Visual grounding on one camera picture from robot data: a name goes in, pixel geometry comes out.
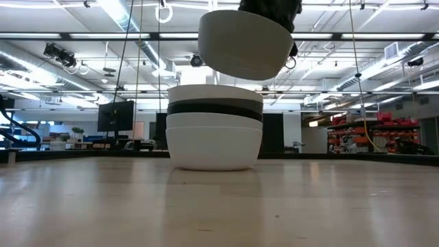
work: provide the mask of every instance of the bowl stack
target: bowl stack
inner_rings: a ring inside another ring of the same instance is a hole
[[[175,167],[199,171],[251,168],[262,140],[263,98],[233,86],[169,90],[166,139]]]

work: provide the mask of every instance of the wall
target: wall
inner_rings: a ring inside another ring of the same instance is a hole
[[[305,144],[302,153],[326,154],[327,141],[326,128],[302,128],[302,142]]]

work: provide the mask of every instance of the black monitor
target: black monitor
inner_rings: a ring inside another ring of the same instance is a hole
[[[132,130],[134,116],[134,101],[117,102],[99,105],[97,131]]]

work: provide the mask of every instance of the ceiling pipe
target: ceiling pipe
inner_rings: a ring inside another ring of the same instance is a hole
[[[140,32],[139,24],[133,17],[130,21],[129,7],[124,0],[97,0],[97,2],[122,31]],[[166,63],[147,41],[141,41],[140,43],[135,41],[135,43],[141,48],[155,69],[171,72],[175,76],[174,62],[168,60],[168,63]]]
[[[414,72],[414,73],[412,73],[410,75],[407,75],[407,76],[405,76],[403,78],[397,79],[397,80],[395,80],[393,82],[389,82],[389,83],[392,83],[393,86],[396,86],[397,84],[404,83],[404,82],[409,82],[409,80],[411,80],[413,78],[417,78],[420,75],[425,75],[426,73],[430,73],[430,72],[435,71],[437,69],[439,69],[439,64],[435,64],[435,65],[430,66],[430,67],[428,67],[426,69]],[[432,76],[429,76],[427,78],[427,80],[428,80],[427,82],[434,81],[434,80],[439,80],[439,76],[435,77],[434,75],[432,75]],[[412,89],[404,90],[402,92],[407,92],[407,91],[410,92],[410,91],[412,91]],[[348,99],[345,102],[341,102],[336,107],[325,107],[324,109],[325,110],[334,110],[334,109],[338,109],[338,108],[341,108],[341,107],[349,107],[349,106],[351,106],[353,104],[358,104],[359,97],[360,96],[353,97],[352,99]],[[380,99],[379,102],[382,102],[381,99],[390,99],[390,98],[395,97],[395,95],[382,95],[381,97],[380,97],[380,95],[363,95],[363,102],[364,103],[379,103],[376,100],[376,97],[379,97],[379,99]]]
[[[359,71],[362,74],[361,80],[365,81],[373,76],[376,76],[384,71],[387,71],[388,69],[391,69],[396,64],[408,62],[416,57],[423,57],[429,53],[430,49],[434,48],[438,44],[439,43],[435,44],[435,43],[417,42],[408,45],[408,43],[406,43],[406,45],[402,48],[402,51],[399,52],[398,57],[392,58],[390,60],[386,60],[385,56],[382,55],[368,62],[364,66],[360,67]],[[355,73],[350,74],[343,77],[340,80],[340,83],[333,86],[330,89],[330,91],[343,91],[344,89],[347,89],[348,87],[355,85],[356,83],[358,83],[358,79],[355,77]],[[321,102],[322,100],[326,99],[328,96],[329,94],[309,96],[305,98],[305,103],[315,104],[317,102]]]

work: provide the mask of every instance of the shelf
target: shelf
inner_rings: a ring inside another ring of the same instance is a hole
[[[377,124],[382,124],[382,121],[366,121],[366,125],[368,127],[375,126]],[[356,121],[353,123],[345,123],[337,126],[328,127],[328,130],[340,130],[344,128],[352,128],[352,127],[364,127],[364,121]]]
[[[420,126],[373,126],[372,130],[417,130]]]

